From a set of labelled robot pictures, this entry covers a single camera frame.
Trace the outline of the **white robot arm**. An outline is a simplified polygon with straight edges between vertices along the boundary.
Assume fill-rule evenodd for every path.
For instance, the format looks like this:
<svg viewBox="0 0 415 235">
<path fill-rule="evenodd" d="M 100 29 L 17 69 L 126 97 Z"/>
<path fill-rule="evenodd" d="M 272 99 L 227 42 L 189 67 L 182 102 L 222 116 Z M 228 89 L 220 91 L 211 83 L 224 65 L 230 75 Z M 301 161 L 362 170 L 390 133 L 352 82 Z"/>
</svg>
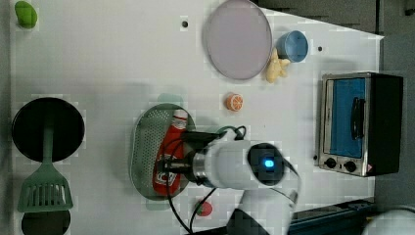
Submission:
<svg viewBox="0 0 415 235">
<path fill-rule="evenodd" d="M 300 192 L 300 176 L 270 142 L 222 133 L 185 131 L 178 141 L 191 147 L 182 159 L 162 157 L 157 170 L 182 174 L 216 189 L 241 190 L 226 224 L 228 235 L 287 235 Z"/>
</svg>

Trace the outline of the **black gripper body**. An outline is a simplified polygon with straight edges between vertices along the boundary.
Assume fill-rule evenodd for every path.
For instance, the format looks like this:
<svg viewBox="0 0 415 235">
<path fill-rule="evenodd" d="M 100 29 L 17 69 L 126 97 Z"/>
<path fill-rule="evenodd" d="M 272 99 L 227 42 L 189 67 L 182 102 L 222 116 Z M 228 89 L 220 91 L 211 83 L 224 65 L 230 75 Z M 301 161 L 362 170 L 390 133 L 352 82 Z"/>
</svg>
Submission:
<svg viewBox="0 0 415 235">
<path fill-rule="evenodd" d="M 196 176 L 194 174 L 195 154 L 189 153 L 183 159 L 176 159 L 173 156 L 163 155 L 161 157 L 161 171 L 165 174 L 167 182 L 173 182 L 175 178 L 181 174 L 188 181 L 195 182 Z"/>
</svg>

